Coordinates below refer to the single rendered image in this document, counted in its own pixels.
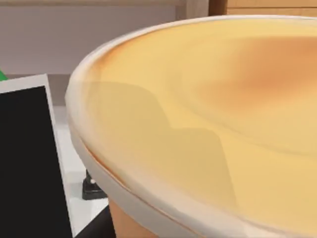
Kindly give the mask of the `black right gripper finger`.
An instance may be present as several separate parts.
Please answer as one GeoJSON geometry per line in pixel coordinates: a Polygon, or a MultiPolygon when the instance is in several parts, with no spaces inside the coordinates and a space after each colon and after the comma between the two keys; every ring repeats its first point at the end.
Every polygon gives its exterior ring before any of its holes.
{"type": "Polygon", "coordinates": [[[105,207],[75,238],[116,238],[109,206],[105,207]]]}

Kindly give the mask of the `small black stapler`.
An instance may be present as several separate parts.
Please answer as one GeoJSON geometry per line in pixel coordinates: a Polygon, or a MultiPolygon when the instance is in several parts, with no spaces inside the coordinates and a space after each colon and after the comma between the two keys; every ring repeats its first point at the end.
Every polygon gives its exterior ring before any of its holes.
{"type": "Polygon", "coordinates": [[[82,183],[82,198],[84,200],[95,200],[105,198],[104,192],[99,188],[95,180],[92,179],[87,170],[82,183]]]}

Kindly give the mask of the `white framed blackboard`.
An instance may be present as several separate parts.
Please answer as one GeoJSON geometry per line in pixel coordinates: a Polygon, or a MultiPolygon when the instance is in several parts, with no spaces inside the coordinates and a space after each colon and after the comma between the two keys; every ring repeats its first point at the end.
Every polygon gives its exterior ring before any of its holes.
{"type": "Polygon", "coordinates": [[[0,82],[0,238],[73,238],[45,74],[0,82]]]}

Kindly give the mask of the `orange cup with white rim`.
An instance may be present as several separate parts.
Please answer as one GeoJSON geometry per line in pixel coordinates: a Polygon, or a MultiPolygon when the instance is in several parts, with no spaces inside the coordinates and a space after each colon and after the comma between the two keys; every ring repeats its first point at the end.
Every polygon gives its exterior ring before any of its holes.
{"type": "Polygon", "coordinates": [[[317,238],[317,17],[181,20],[72,73],[73,145],[160,238],[317,238]]]}

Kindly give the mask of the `wooden cupboard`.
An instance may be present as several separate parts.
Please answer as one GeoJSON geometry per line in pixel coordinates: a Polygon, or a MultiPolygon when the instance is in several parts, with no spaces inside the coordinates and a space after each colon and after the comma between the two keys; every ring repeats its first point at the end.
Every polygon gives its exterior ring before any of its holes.
{"type": "Polygon", "coordinates": [[[209,0],[209,15],[271,14],[317,17],[317,0],[209,0]]]}

